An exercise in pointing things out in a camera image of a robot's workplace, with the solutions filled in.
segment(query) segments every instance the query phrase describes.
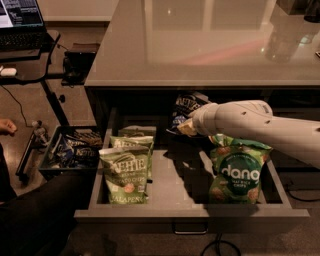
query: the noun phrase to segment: black cable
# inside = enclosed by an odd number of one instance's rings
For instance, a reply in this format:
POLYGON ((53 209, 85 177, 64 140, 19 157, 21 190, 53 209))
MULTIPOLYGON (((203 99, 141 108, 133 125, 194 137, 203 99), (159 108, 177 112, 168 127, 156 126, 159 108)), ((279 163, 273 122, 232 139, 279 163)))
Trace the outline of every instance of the black cable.
POLYGON ((229 245, 236 253, 238 256, 241 256, 241 251, 240 249, 235 246, 234 244, 228 242, 228 241, 225 241, 225 240, 221 240, 221 237, 222 237, 222 234, 217 234, 216 236, 216 239, 213 240, 211 243, 209 243, 204 249, 203 251, 201 252, 200 256, 204 256, 204 254, 206 253, 206 251, 211 247, 211 246, 215 246, 215 251, 216 251, 216 254, 218 256, 222 256, 221 254, 221 249, 220 249, 220 244, 227 244, 229 245))
POLYGON ((57 44, 58 49, 60 49, 60 47, 62 47, 63 49, 69 51, 69 49, 65 46, 63 46, 62 44, 57 44))
POLYGON ((22 115, 22 118, 23 118, 23 120, 24 120, 24 123, 25 123, 26 127, 33 127, 32 125, 28 125, 27 119, 26 119, 26 117, 25 117, 25 115, 24 115, 24 113, 23 113, 23 108, 22 108, 21 103, 13 96, 13 94, 12 94, 7 88, 5 88, 3 85, 0 85, 0 86, 1 86, 5 91, 7 91, 7 92, 9 93, 9 95, 12 97, 12 99, 13 99, 15 102, 17 102, 18 105, 20 106, 20 113, 21 113, 21 115, 22 115))
POLYGON ((290 197, 292 197, 292 198, 295 199, 295 200, 301 201, 301 202, 319 202, 319 201, 320 201, 320 198, 315 198, 315 199, 303 199, 303 198, 299 198, 299 197, 293 195, 293 194, 291 193, 291 190, 289 190, 289 189, 287 190, 287 192, 288 192, 288 194, 289 194, 290 197))

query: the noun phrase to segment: gray drawer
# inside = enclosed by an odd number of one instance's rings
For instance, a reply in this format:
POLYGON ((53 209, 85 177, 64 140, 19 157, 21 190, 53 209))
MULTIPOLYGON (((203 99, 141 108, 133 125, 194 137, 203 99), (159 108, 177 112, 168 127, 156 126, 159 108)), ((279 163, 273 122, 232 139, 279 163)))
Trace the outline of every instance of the gray drawer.
POLYGON ((75 213, 84 228, 103 233, 282 233, 309 217, 305 209, 292 209, 270 159, 261 173, 262 192, 257 204, 208 204, 205 198, 213 173, 210 159, 199 144, 176 140, 165 132, 166 116, 123 116, 112 109, 105 147, 110 135, 130 124, 157 126, 153 182, 147 188, 149 202, 108 204, 103 171, 99 169, 89 208, 75 213))

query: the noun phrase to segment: laptop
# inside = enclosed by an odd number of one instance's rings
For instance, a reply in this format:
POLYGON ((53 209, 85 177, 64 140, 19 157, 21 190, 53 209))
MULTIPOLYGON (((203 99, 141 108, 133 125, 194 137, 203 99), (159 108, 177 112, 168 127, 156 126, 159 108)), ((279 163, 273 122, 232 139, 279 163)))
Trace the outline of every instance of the laptop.
POLYGON ((39 58, 46 32, 37 0, 0 0, 0 62, 39 58))

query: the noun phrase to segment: dark floor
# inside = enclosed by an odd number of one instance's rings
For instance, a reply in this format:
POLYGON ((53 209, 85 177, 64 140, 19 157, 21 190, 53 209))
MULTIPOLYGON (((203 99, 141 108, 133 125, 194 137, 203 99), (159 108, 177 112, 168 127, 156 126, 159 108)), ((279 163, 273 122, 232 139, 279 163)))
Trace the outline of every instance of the dark floor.
MULTIPOLYGON (((100 42, 105 33, 104 27, 59 27, 60 44, 70 48, 72 43, 100 42)), ((51 71, 61 70, 64 49, 56 49, 52 56, 51 71)), ((60 80, 50 81, 51 89, 57 94, 65 95, 66 102, 62 103, 63 110, 71 125, 94 125, 91 112, 83 87, 62 87, 60 80)), ((40 84, 26 86, 5 86, 21 103, 27 125, 34 120, 42 120, 52 135, 59 125, 54 112, 49 105, 40 84)), ((15 137, 1 137, 5 156, 9 165, 11 182, 18 194, 25 193, 45 182, 37 167, 43 154, 34 151, 30 157, 25 172, 30 177, 27 185, 23 185, 15 175, 24 149, 28 143, 32 128, 26 127, 18 103, 9 93, 0 87, 0 117, 11 118, 18 126, 15 137)), ((320 197, 319 191, 297 192, 299 196, 320 197)), ((286 234, 226 234, 223 236, 237 245, 242 255, 320 255, 320 202, 303 203, 292 200, 295 208, 306 208, 311 217, 303 224, 296 226, 286 234)), ((200 255, 205 246, 214 240, 215 234, 199 236, 178 236, 174 234, 88 234, 77 227, 71 234, 66 250, 61 256, 72 255, 76 251, 84 256, 114 256, 114 255, 200 255)), ((223 248, 222 255, 232 254, 228 248, 223 248)), ((216 255, 213 251, 206 255, 216 255)))

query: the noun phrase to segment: person's hand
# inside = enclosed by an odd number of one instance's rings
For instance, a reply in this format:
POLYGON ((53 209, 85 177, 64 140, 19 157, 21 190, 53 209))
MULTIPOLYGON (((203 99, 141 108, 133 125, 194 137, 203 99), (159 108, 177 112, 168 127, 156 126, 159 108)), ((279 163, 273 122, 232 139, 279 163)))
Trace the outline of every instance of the person's hand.
POLYGON ((0 135, 14 136, 17 126, 10 119, 0 119, 0 135))

